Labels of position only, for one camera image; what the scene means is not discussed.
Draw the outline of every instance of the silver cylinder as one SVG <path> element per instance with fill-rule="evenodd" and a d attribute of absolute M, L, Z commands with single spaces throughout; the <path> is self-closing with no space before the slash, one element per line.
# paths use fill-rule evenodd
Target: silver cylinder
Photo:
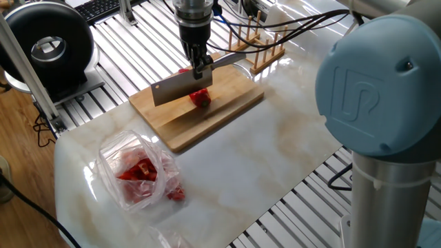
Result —
<path fill-rule="evenodd" d="M 350 247 L 415 248 L 434 170 L 354 153 Z"/>
<path fill-rule="evenodd" d="M 337 0 L 367 17 L 381 17 L 406 7 L 411 0 Z"/>
<path fill-rule="evenodd" d="M 175 19 L 180 25 L 198 27 L 213 19 L 214 0 L 173 0 Z"/>

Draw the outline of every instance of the logo on robot cap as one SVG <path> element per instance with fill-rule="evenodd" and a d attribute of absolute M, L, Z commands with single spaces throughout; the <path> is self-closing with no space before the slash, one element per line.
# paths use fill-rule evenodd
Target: logo on robot cap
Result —
<path fill-rule="evenodd" d="M 374 137 L 381 126 L 380 88 L 384 82 L 355 72 L 336 68 L 331 116 L 359 132 Z"/>

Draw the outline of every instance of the keyboard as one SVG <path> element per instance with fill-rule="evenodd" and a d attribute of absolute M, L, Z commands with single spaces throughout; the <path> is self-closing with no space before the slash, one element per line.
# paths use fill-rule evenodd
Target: keyboard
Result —
<path fill-rule="evenodd" d="M 130 4 L 133 5 L 140 0 L 132 0 Z M 111 14 L 119 11 L 118 0 L 91 0 L 83 5 L 75 7 L 81 16 L 88 22 L 89 25 L 93 25 L 95 21 L 108 17 Z"/>

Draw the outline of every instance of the wooden floor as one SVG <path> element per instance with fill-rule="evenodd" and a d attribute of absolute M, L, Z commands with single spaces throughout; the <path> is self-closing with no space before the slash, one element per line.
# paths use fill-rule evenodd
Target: wooden floor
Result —
<path fill-rule="evenodd" d="M 37 116 L 29 94 L 0 88 L 0 155 L 9 162 L 15 187 L 55 216 L 54 144 L 37 145 L 37 133 L 32 129 Z M 41 138 L 45 143 L 53 136 L 42 132 Z M 31 247 L 68 245 L 52 223 L 14 197 L 0 205 L 0 248 Z"/>

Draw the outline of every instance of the robotic arm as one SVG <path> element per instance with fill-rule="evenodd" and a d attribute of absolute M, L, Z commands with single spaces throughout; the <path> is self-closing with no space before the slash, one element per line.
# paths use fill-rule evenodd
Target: robotic arm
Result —
<path fill-rule="evenodd" d="M 213 60 L 207 55 L 207 41 L 211 34 L 214 0 L 173 0 L 175 18 L 185 55 L 192 64 L 195 79 L 202 77 L 201 70 Z"/>
<path fill-rule="evenodd" d="M 345 248 L 417 246 L 441 158 L 440 13 L 441 1 L 423 0 L 375 18 L 320 66 L 318 110 L 354 151 Z"/>

